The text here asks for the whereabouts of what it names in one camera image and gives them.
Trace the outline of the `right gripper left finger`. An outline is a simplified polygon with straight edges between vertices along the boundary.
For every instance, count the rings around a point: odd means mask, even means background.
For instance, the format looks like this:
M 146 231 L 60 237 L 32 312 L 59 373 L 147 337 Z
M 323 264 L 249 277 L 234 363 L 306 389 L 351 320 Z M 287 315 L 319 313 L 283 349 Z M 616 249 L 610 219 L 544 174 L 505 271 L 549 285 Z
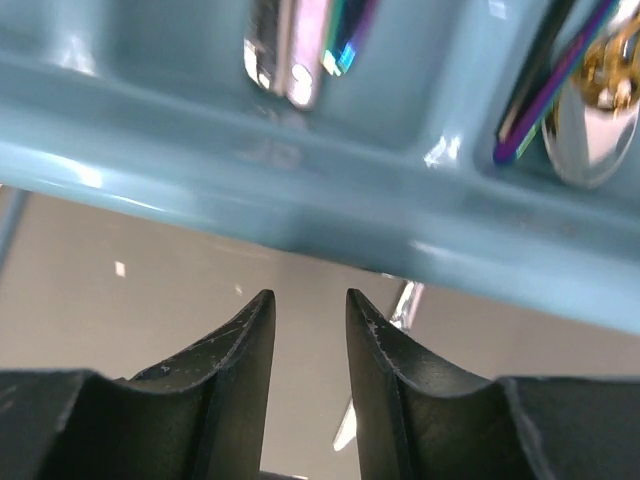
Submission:
M 230 321 L 129 379 L 88 369 L 1 374 L 5 479 L 255 479 L 276 302 L 259 292 Z

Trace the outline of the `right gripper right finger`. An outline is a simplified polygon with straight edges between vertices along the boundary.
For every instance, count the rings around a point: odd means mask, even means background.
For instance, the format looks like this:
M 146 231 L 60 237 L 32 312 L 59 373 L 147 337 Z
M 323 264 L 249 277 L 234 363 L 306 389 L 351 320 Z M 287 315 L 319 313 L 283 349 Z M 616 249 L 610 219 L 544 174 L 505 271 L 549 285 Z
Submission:
M 486 379 L 346 295 L 346 340 L 365 479 L 635 479 L 635 377 Z

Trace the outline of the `blue plastic cutlery tray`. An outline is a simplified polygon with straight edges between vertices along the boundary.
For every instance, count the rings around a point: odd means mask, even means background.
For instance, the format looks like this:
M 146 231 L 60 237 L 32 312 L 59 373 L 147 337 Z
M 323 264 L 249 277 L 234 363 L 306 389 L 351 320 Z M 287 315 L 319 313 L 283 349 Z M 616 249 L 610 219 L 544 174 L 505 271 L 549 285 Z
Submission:
M 383 1 L 300 112 L 242 53 L 247 1 L 5 1 L 1 179 L 271 248 L 639 329 L 639 146 L 565 186 L 494 133 L 543 1 Z

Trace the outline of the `silver spoon patterned handle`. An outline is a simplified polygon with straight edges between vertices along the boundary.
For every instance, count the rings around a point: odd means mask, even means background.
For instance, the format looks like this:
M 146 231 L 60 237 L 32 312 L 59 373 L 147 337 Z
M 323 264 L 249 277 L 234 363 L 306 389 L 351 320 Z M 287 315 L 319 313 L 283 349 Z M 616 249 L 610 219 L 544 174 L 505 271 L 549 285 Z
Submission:
M 551 165 L 566 184 L 595 188 L 619 168 L 634 138 L 637 105 L 620 113 L 605 112 L 558 99 L 542 122 Z

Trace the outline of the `iridescent knife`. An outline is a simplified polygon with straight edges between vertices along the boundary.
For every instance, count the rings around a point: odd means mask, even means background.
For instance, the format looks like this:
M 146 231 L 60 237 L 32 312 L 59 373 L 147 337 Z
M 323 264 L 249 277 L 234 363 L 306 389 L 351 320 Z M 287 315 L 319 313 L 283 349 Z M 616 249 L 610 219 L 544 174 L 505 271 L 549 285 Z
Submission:
M 321 63 L 332 76 L 344 75 L 362 49 L 373 23 L 378 0 L 336 0 L 330 18 Z

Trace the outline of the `purple handled utensil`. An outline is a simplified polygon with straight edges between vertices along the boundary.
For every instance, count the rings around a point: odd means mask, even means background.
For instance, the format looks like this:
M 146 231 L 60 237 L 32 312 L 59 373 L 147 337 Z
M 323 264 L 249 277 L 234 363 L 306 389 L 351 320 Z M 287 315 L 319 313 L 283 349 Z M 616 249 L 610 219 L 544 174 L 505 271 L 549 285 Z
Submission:
M 510 164 L 522 156 L 536 136 L 541 121 L 551 109 L 561 87 L 576 68 L 578 61 L 584 57 L 589 44 L 603 25 L 615 15 L 618 5 L 617 1 L 596 2 L 562 52 L 555 58 L 550 56 L 535 94 L 530 97 L 507 139 L 500 143 L 496 137 L 493 150 L 495 164 Z

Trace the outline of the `silver grey knife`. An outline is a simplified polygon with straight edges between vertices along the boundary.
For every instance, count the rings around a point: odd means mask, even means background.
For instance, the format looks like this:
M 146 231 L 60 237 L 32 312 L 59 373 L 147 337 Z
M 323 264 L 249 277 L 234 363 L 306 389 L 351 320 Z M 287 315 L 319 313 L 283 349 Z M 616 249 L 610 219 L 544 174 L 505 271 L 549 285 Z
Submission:
M 403 280 L 400 284 L 388 322 L 405 334 L 411 330 L 424 288 L 423 283 L 415 281 Z

